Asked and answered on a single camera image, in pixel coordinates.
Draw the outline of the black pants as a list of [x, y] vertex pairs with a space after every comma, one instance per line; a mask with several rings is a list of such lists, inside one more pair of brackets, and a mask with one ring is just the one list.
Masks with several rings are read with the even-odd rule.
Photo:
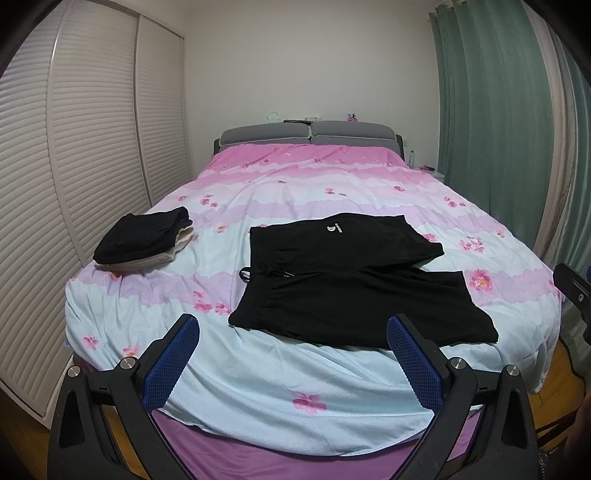
[[499, 339], [462, 272], [424, 270], [444, 247], [402, 216], [339, 213], [256, 226], [249, 246], [249, 266], [239, 272], [245, 292], [228, 319], [233, 327], [384, 349], [388, 321], [402, 314], [438, 346]]

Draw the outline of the beige sheer curtain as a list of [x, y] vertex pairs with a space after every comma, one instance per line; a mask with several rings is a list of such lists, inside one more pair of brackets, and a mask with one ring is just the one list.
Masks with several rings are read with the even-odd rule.
[[544, 61], [551, 99], [553, 150], [548, 191], [534, 252], [547, 265], [555, 264], [566, 222], [578, 153], [578, 120], [567, 51], [551, 26], [530, 6], [530, 23]]

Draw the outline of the purple bed sheet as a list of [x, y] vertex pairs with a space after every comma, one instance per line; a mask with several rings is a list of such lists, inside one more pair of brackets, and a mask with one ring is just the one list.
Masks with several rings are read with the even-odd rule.
[[433, 420], [385, 351], [197, 351], [157, 414], [277, 453], [358, 457], [419, 438]]

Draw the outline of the white bedside table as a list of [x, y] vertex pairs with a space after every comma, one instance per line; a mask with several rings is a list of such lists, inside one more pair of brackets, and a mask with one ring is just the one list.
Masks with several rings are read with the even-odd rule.
[[416, 167], [415, 170], [424, 174], [428, 174], [442, 183], [445, 182], [445, 175], [441, 172], [438, 172], [434, 167], [431, 167], [429, 165], [423, 165], [420, 167]]

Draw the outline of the green curtain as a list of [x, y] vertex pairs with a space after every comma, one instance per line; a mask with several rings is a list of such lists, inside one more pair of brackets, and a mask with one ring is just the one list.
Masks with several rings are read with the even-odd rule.
[[445, 1], [430, 15], [440, 90], [439, 169], [447, 183], [534, 251], [548, 191], [550, 89], [525, 10], [567, 51], [578, 120], [573, 186], [555, 264], [590, 268], [590, 23], [572, 1]]

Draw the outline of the folded black garment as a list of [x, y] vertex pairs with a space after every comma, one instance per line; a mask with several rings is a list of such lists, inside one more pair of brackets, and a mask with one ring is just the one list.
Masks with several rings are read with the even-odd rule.
[[188, 210], [173, 210], [121, 217], [102, 237], [94, 250], [93, 260], [113, 265], [168, 252], [176, 246], [179, 234], [192, 226]]

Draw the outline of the folded cream garment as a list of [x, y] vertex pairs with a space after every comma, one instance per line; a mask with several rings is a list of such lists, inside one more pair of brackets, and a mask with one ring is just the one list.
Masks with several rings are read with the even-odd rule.
[[173, 261], [177, 255], [177, 253], [182, 250], [192, 239], [193, 237], [193, 227], [187, 228], [184, 232], [179, 234], [179, 239], [177, 240], [177, 244], [168, 252], [158, 254], [147, 259], [143, 260], [136, 260], [126, 263], [119, 263], [113, 265], [101, 265], [97, 264], [98, 267], [102, 270], [108, 270], [111, 272], [136, 272], [142, 270], [150, 270], [156, 268], [160, 265], [170, 263]]

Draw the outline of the grey bed headboard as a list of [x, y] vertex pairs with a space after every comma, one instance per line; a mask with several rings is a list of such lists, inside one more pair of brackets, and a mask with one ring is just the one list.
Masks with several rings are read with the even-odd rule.
[[405, 160], [404, 140], [386, 125], [348, 121], [290, 121], [232, 128], [214, 140], [214, 155], [238, 144], [315, 144], [383, 147]]

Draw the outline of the white louvered wardrobe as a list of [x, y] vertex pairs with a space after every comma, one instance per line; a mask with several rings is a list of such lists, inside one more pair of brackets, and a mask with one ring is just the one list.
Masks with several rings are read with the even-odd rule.
[[184, 42], [153, 2], [49, 1], [1, 65], [1, 388], [49, 426], [65, 286], [191, 175]]

